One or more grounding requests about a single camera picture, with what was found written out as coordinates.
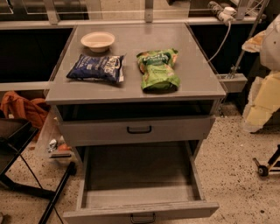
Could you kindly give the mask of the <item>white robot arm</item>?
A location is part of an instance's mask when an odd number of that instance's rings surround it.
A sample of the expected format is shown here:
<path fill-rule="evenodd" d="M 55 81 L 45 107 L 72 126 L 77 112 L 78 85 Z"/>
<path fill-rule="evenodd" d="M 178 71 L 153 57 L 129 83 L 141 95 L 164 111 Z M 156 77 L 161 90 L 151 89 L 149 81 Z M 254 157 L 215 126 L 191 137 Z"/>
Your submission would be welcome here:
<path fill-rule="evenodd" d="M 255 78 L 242 114 L 243 128 L 257 132 L 280 109 L 280 15 L 266 30 L 247 40 L 241 49 L 260 53 L 261 64 L 269 69 L 265 78 Z"/>

